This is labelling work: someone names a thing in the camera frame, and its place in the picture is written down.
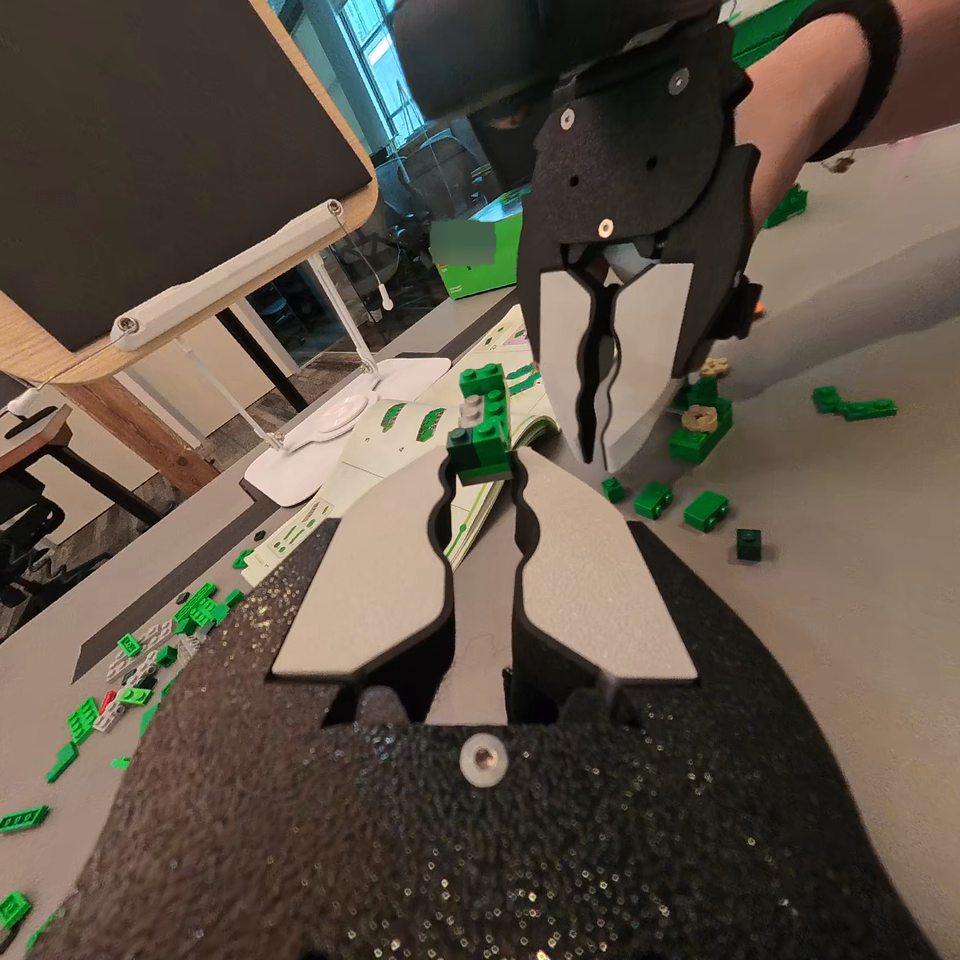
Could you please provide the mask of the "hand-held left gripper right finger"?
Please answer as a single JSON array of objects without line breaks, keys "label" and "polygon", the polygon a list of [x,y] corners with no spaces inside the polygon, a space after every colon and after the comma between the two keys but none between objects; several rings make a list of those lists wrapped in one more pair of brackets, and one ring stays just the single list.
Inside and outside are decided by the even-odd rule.
[{"label": "hand-held left gripper right finger", "polygon": [[553,702],[575,690],[689,685],[698,678],[617,508],[531,448],[514,454],[513,677]]}]

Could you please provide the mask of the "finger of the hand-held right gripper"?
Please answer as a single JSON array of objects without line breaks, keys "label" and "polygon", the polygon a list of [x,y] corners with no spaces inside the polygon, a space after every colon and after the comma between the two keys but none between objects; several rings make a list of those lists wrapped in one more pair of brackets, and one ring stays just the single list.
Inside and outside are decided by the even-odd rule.
[{"label": "finger of the hand-held right gripper", "polygon": [[658,264],[614,295],[611,364],[598,388],[598,451],[607,472],[642,449],[679,389],[673,368],[691,276],[690,264]]},{"label": "finger of the hand-held right gripper", "polygon": [[613,329],[618,284],[599,290],[570,271],[540,278],[538,365],[560,432],[583,464],[610,466],[606,433],[620,372]]}]

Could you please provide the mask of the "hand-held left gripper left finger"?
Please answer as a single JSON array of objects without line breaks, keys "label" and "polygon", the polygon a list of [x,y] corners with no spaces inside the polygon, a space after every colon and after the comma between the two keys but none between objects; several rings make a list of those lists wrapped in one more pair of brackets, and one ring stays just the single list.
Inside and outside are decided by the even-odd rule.
[{"label": "hand-held left gripper left finger", "polygon": [[429,714],[455,650],[445,553],[455,485],[448,453],[427,452],[346,510],[271,679],[331,684],[355,698],[389,688],[408,716]]}]

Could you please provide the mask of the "green toy brick assembly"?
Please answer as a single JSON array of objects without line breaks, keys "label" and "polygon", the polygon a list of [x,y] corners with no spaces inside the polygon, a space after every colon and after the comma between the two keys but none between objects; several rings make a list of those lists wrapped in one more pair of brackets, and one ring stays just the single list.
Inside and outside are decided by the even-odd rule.
[{"label": "green toy brick assembly", "polygon": [[509,391],[498,363],[460,374],[457,427],[447,435],[448,461],[462,486],[503,481],[512,475]]}]

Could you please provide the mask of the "person's right forearm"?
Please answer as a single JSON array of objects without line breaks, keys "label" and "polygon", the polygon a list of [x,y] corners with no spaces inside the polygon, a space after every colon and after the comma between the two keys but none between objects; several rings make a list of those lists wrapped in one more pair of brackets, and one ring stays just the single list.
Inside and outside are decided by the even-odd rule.
[{"label": "person's right forearm", "polygon": [[[866,149],[958,124],[958,2],[894,2],[899,57],[879,110],[852,149]],[[736,137],[759,152],[750,191],[758,233],[807,162],[850,124],[868,82],[871,49],[860,22],[830,13],[803,26],[750,67]]]}]

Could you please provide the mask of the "grey desk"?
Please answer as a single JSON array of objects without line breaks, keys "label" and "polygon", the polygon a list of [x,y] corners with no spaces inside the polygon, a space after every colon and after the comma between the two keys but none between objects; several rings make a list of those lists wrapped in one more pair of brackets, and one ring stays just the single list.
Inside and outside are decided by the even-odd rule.
[{"label": "grey desk", "polygon": [[[808,212],[757,243],[766,317],[722,346],[735,422],[700,467],[651,439],[624,470],[731,518],[651,524],[758,635],[815,714],[898,892],[958,958],[958,126],[804,169]],[[865,421],[811,394],[892,400]],[[241,486],[252,448],[70,594],[82,634],[132,625],[160,591],[272,533],[289,510]],[[736,531],[763,558],[736,558]],[[66,606],[66,598],[55,607]]]}]

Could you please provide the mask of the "green toy set box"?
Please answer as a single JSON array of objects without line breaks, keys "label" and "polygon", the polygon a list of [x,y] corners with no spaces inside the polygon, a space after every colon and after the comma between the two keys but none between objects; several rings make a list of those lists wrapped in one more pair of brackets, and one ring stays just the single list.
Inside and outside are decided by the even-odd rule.
[{"label": "green toy set box", "polygon": [[458,301],[516,284],[523,201],[529,192],[529,185],[510,190],[469,217],[470,221],[493,226],[496,248],[492,263],[450,266],[434,259],[451,299]]}]

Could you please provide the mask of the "green brick stack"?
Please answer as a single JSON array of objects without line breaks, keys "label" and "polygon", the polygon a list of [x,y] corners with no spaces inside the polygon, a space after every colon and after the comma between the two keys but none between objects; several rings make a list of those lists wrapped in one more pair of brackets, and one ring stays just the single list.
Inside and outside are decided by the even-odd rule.
[{"label": "green brick stack", "polygon": [[713,434],[695,434],[679,426],[669,438],[669,450],[674,459],[699,465],[731,430],[734,407],[732,402],[719,394],[718,379],[712,377],[700,377],[680,387],[668,408],[682,416],[692,404],[715,406],[719,411],[719,429]]}]

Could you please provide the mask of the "open building instruction booklet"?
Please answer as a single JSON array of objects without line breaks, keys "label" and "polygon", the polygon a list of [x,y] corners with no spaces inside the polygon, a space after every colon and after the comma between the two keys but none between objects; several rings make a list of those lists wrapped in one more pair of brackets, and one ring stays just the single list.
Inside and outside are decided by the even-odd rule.
[{"label": "open building instruction booklet", "polygon": [[425,452],[441,449],[457,426],[463,401],[460,376],[489,363],[502,367],[509,397],[510,447],[558,433],[554,412],[533,364],[521,306],[511,306],[461,359],[412,401],[381,399],[346,435],[331,473],[313,498],[244,558],[241,576],[254,587],[315,532],[339,518],[357,498]]}]

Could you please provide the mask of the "pile of loose green bricks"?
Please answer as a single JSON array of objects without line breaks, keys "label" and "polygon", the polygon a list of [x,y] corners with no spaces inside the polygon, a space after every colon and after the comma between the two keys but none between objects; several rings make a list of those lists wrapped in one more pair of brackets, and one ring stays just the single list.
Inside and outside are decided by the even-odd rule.
[{"label": "pile of loose green bricks", "polygon": [[162,693],[246,594],[243,543],[131,625],[81,633],[80,600],[2,645],[2,958],[25,957],[74,887]]}]

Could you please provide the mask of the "green angled plate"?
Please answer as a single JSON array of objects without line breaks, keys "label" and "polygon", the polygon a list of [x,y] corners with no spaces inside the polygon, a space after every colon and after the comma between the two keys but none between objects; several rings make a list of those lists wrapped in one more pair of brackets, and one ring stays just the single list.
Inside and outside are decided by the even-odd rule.
[{"label": "green angled plate", "polygon": [[847,422],[891,418],[899,413],[897,403],[892,399],[845,400],[833,385],[815,388],[811,399],[819,414],[840,416]]}]

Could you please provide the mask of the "black office chair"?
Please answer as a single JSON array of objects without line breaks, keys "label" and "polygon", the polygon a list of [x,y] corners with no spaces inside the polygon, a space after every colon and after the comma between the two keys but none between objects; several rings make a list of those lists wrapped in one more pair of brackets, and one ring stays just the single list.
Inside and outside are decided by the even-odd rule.
[{"label": "black office chair", "polygon": [[22,620],[40,611],[66,573],[65,565],[54,571],[48,549],[39,547],[66,519],[43,492],[44,484],[27,473],[1,476],[1,600],[12,610],[23,606]]}]

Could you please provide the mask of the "dark board with wooden edge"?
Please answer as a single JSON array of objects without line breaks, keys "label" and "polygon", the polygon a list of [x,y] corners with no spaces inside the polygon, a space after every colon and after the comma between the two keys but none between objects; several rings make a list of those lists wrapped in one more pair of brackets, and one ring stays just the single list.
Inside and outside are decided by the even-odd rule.
[{"label": "dark board with wooden edge", "polygon": [[2,371],[111,377],[318,249],[373,164],[268,2],[2,2]]}]

